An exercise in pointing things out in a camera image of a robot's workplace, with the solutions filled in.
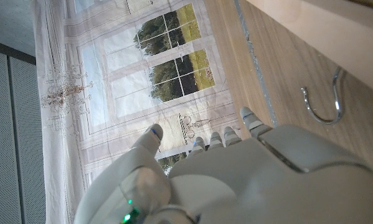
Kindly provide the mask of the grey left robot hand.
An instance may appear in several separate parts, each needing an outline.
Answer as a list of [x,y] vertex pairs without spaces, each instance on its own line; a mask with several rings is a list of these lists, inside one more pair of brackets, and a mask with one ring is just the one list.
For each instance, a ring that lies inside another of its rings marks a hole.
[[373,169],[306,129],[271,128],[247,107],[163,171],[151,125],[82,197],[75,223],[373,223]]

